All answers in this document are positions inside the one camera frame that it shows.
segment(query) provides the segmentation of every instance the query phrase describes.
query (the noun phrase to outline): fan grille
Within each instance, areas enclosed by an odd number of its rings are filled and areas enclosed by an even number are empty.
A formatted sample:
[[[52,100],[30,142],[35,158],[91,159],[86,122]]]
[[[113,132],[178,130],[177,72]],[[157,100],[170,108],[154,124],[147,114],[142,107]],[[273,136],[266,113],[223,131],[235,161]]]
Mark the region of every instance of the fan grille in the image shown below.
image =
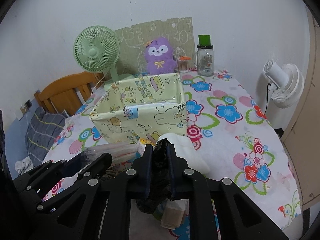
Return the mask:
[[[113,67],[120,54],[120,41],[113,30],[91,26],[82,31],[74,44],[74,57],[86,71],[98,73]]]
[[[271,98],[279,108],[287,108],[301,96],[304,79],[294,64],[285,64],[281,68],[289,76],[289,80],[285,87],[275,90]]]

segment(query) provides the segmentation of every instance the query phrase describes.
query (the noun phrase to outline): orange lid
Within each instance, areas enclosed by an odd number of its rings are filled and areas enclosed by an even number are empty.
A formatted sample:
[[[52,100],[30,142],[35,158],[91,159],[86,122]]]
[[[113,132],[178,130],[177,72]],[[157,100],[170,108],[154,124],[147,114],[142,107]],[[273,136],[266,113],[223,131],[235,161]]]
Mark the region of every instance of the orange lid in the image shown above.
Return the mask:
[[[191,57],[187,57],[187,56],[180,56],[179,60],[190,60]]]

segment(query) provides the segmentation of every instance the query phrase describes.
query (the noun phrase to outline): cotton swab container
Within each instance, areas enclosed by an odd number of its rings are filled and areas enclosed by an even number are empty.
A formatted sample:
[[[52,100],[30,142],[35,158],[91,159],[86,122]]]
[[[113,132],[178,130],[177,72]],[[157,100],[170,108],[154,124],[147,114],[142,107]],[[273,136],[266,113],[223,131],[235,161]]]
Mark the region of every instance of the cotton swab container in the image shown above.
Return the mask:
[[[189,72],[189,61],[191,60],[191,57],[186,56],[179,56],[178,57],[178,70],[179,73],[187,73]]]

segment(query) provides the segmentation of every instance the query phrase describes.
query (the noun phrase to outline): black plastic bag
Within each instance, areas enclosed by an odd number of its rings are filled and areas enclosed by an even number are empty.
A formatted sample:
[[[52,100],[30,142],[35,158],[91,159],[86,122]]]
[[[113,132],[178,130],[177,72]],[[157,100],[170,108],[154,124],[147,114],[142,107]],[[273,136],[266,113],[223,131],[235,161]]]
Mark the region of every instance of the black plastic bag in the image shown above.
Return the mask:
[[[167,139],[157,142],[152,155],[152,172],[149,198],[136,200],[138,209],[153,214],[157,206],[165,199],[173,200],[170,192],[170,180],[167,158]]]

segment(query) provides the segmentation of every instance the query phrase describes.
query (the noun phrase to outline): wooden chair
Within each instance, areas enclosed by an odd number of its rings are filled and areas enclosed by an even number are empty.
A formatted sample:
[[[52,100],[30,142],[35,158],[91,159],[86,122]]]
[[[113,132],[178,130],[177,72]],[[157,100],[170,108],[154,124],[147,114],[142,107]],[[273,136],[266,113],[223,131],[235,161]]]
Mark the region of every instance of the wooden chair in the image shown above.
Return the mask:
[[[80,91],[86,101],[92,92],[90,83],[96,85],[102,77],[103,73],[89,72],[69,75],[52,82],[41,93],[36,92],[34,96],[38,104],[49,113],[62,113],[66,110],[69,115],[74,115],[82,105],[75,89]]]

